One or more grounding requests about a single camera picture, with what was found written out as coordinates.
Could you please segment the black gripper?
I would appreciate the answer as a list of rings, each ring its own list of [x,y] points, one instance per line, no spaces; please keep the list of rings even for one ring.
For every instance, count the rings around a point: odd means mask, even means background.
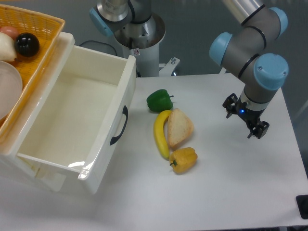
[[[249,135],[247,138],[256,137],[261,139],[268,131],[270,127],[266,121],[260,121],[260,116],[267,108],[269,102],[256,103],[249,99],[244,91],[242,91],[240,98],[238,99],[235,93],[232,93],[226,98],[222,104],[226,109],[226,118],[232,115],[238,115],[247,125],[249,129]]]

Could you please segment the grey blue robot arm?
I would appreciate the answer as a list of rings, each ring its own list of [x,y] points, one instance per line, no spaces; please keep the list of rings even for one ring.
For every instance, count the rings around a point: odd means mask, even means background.
[[[231,94],[223,107],[227,117],[237,115],[249,129],[249,137],[261,139],[270,127],[260,116],[284,85],[289,74],[280,55],[261,52],[288,27],[288,18],[279,8],[268,8],[261,0],[225,0],[224,5],[242,26],[237,35],[221,33],[210,46],[209,56],[244,83],[240,96]]]

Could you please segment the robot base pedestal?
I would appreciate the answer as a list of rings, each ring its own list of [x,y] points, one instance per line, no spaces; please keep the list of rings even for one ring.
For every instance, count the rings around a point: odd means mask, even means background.
[[[115,37],[125,58],[135,57],[141,77],[159,76],[159,45],[166,27],[150,0],[99,0],[89,14],[101,34]]]

